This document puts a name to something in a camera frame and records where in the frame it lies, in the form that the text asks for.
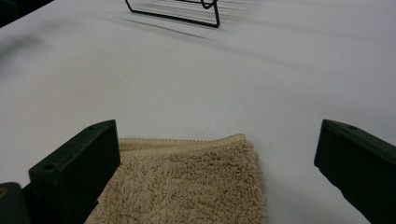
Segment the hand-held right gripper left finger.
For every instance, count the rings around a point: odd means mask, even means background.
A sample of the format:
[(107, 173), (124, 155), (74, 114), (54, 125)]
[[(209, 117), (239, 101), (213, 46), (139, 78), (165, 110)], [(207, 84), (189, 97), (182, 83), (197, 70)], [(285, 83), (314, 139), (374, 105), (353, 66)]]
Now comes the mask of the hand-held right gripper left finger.
[(120, 166), (115, 120), (93, 124), (29, 169), (38, 224), (83, 224)]

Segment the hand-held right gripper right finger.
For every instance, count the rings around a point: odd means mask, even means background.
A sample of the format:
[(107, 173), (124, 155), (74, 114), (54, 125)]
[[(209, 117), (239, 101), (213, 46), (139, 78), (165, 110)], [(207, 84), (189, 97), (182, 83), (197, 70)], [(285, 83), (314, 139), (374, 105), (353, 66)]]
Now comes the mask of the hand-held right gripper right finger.
[(396, 147), (325, 119), (314, 164), (371, 224), (396, 224)]

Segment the beige terry towel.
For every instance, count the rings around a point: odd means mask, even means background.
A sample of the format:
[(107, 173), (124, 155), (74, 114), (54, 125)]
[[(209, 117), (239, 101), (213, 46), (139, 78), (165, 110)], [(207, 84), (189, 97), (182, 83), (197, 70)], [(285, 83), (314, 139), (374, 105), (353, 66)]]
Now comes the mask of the beige terry towel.
[(259, 157), (243, 134), (121, 138), (120, 155), (84, 224), (267, 224)]

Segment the black wire rack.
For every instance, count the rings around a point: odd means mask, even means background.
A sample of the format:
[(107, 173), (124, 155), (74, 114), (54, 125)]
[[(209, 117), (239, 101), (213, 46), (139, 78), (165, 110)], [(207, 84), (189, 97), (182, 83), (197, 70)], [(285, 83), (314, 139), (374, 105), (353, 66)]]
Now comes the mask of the black wire rack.
[(178, 2), (180, 4), (185, 4), (185, 5), (201, 6), (204, 10), (213, 9), (213, 16), (214, 16), (213, 22), (199, 21), (194, 19), (193, 17), (179, 17), (177, 15), (159, 13), (153, 10), (146, 11), (146, 10), (136, 9), (135, 7), (133, 7), (133, 4), (136, 1), (137, 0), (124, 0), (126, 6), (134, 14), (149, 16), (153, 18), (160, 18), (169, 21), (180, 21), (180, 22), (185, 22), (185, 23), (190, 23), (190, 24), (195, 24), (210, 28), (219, 28), (220, 26), (218, 0), (210, 0), (209, 2), (207, 2), (206, 0), (159, 0), (163, 2)]

